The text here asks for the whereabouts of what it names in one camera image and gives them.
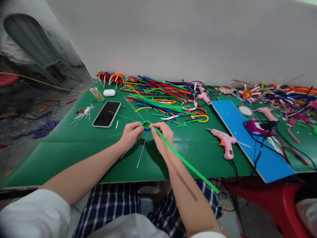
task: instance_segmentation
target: forearm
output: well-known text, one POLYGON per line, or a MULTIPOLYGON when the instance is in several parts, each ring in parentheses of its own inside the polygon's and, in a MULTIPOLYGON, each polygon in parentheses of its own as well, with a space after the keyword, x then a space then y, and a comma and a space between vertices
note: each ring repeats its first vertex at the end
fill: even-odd
POLYGON ((60 172, 39 189, 56 192, 70 205, 83 198, 125 152, 116 143, 60 172))
POLYGON ((221 233, 209 202, 183 162, 172 151, 165 154, 164 160, 188 237, 203 231, 221 233))

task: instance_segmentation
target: white sleeve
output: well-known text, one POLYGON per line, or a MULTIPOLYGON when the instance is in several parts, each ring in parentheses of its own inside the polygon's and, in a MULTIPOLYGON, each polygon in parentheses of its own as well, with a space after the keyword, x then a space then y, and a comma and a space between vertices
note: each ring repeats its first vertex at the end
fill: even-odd
POLYGON ((299 201, 296 203, 296 209, 307 229, 314 237, 317 237, 317 198, 299 201))
POLYGON ((57 193, 39 189, 0 212, 4 237, 66 237, 70 206, 57 193))
POLYGON ((223 234, 218 232, 206 231, 193 235, 191 238, 226 238, 223 234))

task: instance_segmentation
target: green tabletop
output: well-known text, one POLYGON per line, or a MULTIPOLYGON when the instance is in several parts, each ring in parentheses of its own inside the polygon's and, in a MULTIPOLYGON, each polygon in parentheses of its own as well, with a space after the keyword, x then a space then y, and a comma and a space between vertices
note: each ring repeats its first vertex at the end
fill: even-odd
MULTIPOLYGON (((99 88, 103 92, 103 87, 96 83, 93 87, 99 88)), ((114 86, 106 86, 106 89, 114 88, 114 86)), ((143 121, 141 117, 134 112, 130 104, 125 101, 127 92, 116 90, 114 97, 106 98, 103 102, 98 102, 91 92, 86 92, 72 110, 65 116, 59 125, 41 142, 30 155, 21 163, 21 165, 13 171, 13 173, 3 182, 2 188, 23 187, 23 186, 40 186, 50 178, 66 169, 67 167, 96 154, 97 152, 116 143, 123 132, 127 123, 135 121, 143 121), (111 128, 95 128, 92 126, 99 109, 103 107, 107 100, 119 101, 122 106, 118 112, 119 115, 128 117, 124 118, 117 115, 111 128), (86 109, 90 105, 95 106, 95 110, 91 115, 91 119, 83 119, 76 127, 68 126, 76 117, 75 112, 79 109, 86 109)), ((253 104, 253 108, 268 106, 264 104, 253 104)), ((209 116, 206 123, 192 123, 191 125, 177 128, 177 124, 167 122, 174 132, 174 148, 200 173, 207 178, 218 177, 234 177, 235 173, 230 163, 224 159, 224 147, 219 146, 219 139, 213 136, 205 128, 214 128, 228 133, 224 124, 219 119, 216 112, 211 106, 203 106, 209 116)), ((151 122, 161 121, 160 117, 153 116, 157 113, 153 109, 151 112, 145 109, 139 111, 144 120, 151 122)), ((260 113, 257 113, 259 119, 264 119, 260 113)), ((177 118, 177 122, 183 123, 184 118, 177 118)), ((280 131, 283 131, 287 140, 294 140, 288 135, 286 128, 288 125, 281 120, 279 125, 280 131)), ((301 141, 296 147, 303 150, 314 161, 317 162, 316 145, 317 136, 312 133, 312 128, 302 128, 296 126, 295 134, 301 141)), ((234 160, 239 176, 254 175, 254 170, 246 156, 243 154, 237 144, 233 146, 234 160)), ((298 172, 312 171, 312 166, 305 166, 298 161, 294 155, 288 153, 289 160, 298 172)), ((194 178, 197 175, 189 170, 194 178)), ((151 181, 169 179, 168 170, 163 158, 158 152, 152 133, 143 133, 140 140, 121 158, 113 168, 102 178, 100 182, 131 182, 131 181, 151 181), (145 147, 140 159, 138 168, 136 167, 141 155, 141 150, 146 138, 145 147)))

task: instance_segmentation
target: hand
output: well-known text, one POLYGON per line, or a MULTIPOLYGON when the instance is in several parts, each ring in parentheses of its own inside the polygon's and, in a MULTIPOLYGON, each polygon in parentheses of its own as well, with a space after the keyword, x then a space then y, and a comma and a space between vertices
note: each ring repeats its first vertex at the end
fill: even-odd
POLYGON ((170 148, 165 144, 161 136, 157 133, 157 131, 153 128, 156 127, 158 128, 161 133, 163 134, 164 138, 167 140, 167 142, 173 147, 173 142, 174 142, 174 133, 170 129, 170 127, 165 123, 165 122, 158 122, 150 125, 156 146, 162 156, 166 156, 168 152, 170 152, 170 148))
POLYGON ((141 122, 133 122, 125 125, 121 139, 117 142, 123 149, 128 150, 143 133, 141 122))

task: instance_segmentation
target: blue board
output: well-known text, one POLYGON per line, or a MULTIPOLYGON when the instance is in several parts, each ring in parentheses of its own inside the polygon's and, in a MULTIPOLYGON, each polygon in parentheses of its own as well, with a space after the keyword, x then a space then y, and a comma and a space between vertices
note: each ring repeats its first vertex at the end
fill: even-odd
MULTIPOLYGON (((254 161, 259 154, 261 143, 256 142, 244 128, 243 122, 247 119, 231 101, 212 101, 211 103, 227 128, 230 130, 231 134, 236 137, 239 142, 252 147, 248 148, 240 145, 249 161, 254 166, 254 161)), ((258 141, 263 140, 263 137, 261 136, 254 135, 254 137, 258 141)), ((271 147, 267 140, 265 140, 264 144, 271 147)), ((263 147, 262 154, 257 162, 257 172, 266 183, 271 183, 284 177, 296 174, 289 164, 285 162, 282 156, 274 153, 266 147, 263 147)))

